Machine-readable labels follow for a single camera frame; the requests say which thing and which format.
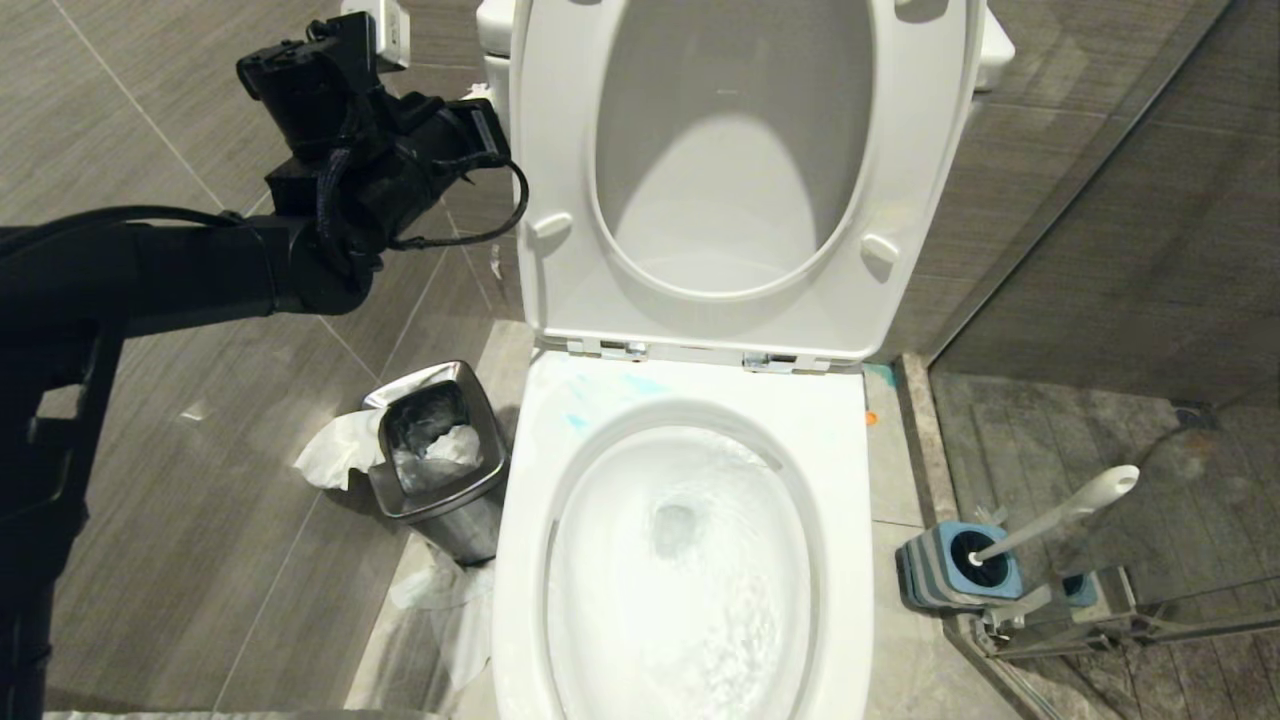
blue stain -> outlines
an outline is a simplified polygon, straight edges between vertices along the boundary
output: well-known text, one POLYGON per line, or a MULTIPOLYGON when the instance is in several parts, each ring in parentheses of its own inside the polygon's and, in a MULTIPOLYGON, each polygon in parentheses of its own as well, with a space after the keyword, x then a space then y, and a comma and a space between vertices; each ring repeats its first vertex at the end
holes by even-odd
POLYGON ((884 382, 888 383, 888 387, 897 387, 897 379, 893 378, 893 368, 890 368, 888 365, 872 365, 870 363, 868 363, 864 366, 868 368, 870 372, 876 373, 877 375, 884 378, 884 382))
POLYGON ((658 395, 666 392, 667 386, 650 380, 649 378, 641 378, 636 375, 627 375, 627 383, 631 389, 639 392, 640 395, 658 395))

black cable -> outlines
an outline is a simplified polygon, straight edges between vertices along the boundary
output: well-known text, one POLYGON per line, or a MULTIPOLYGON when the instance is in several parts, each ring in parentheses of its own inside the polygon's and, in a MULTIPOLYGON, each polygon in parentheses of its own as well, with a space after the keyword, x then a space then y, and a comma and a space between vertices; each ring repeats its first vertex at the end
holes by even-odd
POLYGON ((101 208, 87 213, 67 215, 42 225, 26 229, 15 236, 5 238, 0 243, 0 260, 8 260, 20 255, 27 250, 54 240, 58 236, 72 231, 83 231, 102 225, 116 225, 131 220, 184 220, 210 227, 236 227, 243 224, 242 219, 224 215, 211 215, 198 210, 186 208, 169 208, 166 205, 120 205, 116 208, 101 208))
POLYGON ((392 241, 388 242, 387 246, 390 247, 392 250, 421 250, 425 247, 456 247, 460 245, 476 245, 480 242, 488 242, 490 240, 500 237, 503 233, 516 227, 516 223, 518 223, 520 219, 525 217, 525 210, 529 208, 529 178, 525 177, 525 172, 521 170, 520 165, 517 165, 512 159, 500 158, 493 155, 492 152, 476 152, 475 155, 467 155, 466 158, 460 158, 457 160, 448 160, 448 161, 436 160, 435 163, 431 164, 433 167, 443 170, 456 170, 460 167, 474 168, 475 167, 474 163, 477 161, 492 163, 494 160, 497 160, 499 164, 490 169, 511 168, 511 172, 515 173, 516 176, 516 182, 520 183, 520 200, 516 202, 516 209, 512 210, 511 217, 507 218, 504 223, 502 223, 500 225, 498 225, 492 231, 486 231, 479 234, 468 234, 463 237, 428 238, 420 236, 420 237, 411 237, 408 240, 392 238, 392 241))

stainless steel trash can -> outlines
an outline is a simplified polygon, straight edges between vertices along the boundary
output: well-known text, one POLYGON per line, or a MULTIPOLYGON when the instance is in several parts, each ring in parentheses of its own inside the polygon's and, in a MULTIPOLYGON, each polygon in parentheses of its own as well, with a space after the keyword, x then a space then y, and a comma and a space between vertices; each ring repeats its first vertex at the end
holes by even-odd
POLYGON ((365 401, 366 406, 380 404, 387 413, 378 438, 387 461, 370 468, 369 479, 383 514, 426 536, 458 565, 492 560, 498 552, 511 451, 475 372, 461 360, 420 370, 365 401), (407 470, 406 451, 420 456, 449 428, 463 424, 480 437, 479 466, 440 477, 407 470))

white toilet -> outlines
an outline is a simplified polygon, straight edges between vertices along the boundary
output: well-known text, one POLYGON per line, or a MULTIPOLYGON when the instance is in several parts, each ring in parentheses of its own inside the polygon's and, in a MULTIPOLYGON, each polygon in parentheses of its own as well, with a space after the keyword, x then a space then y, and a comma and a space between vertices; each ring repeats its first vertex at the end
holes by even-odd
POLYGON ((865 396, 980 0, 517 3, 503 720, 860 717, 865 396))

toilet seat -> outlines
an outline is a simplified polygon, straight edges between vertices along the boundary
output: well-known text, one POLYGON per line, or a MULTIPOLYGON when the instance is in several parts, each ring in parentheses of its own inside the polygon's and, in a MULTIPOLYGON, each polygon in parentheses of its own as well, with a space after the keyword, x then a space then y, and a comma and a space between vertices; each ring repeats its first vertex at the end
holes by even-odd
MULTIPOLYGON (((611 512, 576 511, 575 493, 626 486, 595 462, 657 428, 710 430, 699 442, 728 438, 773 468, 810 589, 783 716, 860 716, 872 569, 858 363, 879 347, 933 217, 982 19, 982 0, 517 6, 511 135, 534 187, 518 252, 540 350, 499 533, 503 720, 664 716, 632 687, 589 680, 595 667, 557 669, 548 625, 558 533, 603 537, 591 523, 611 512)), ((777 716, 753 707, 727 715, 777 716)))
MULTIPOLYGON (((547 618, 553 543, 567 532, 564 510, 580 483, 599 480, 586 477, 591 462, 644 429, 669 427, 710 429, 777 469, 804 528, 809 600, 818 609, 804 609, 806 666, 792 716, 855 716, 851 708, 860 708, 867 697, 872 647, 864 404, 858 374, 753 374, 700 363, 538 354, 521 406, 498 539, 493 662, 502 719, 598 717, 566 715, 572 701, 563 696, 572 691, 564 685, 572 680, 553 674, 547 618)), ((637 673, 631 676, 640 682, 637 673)), ((630 715, 608 717, 666 717, 653 707, 631 707, 630 715)))

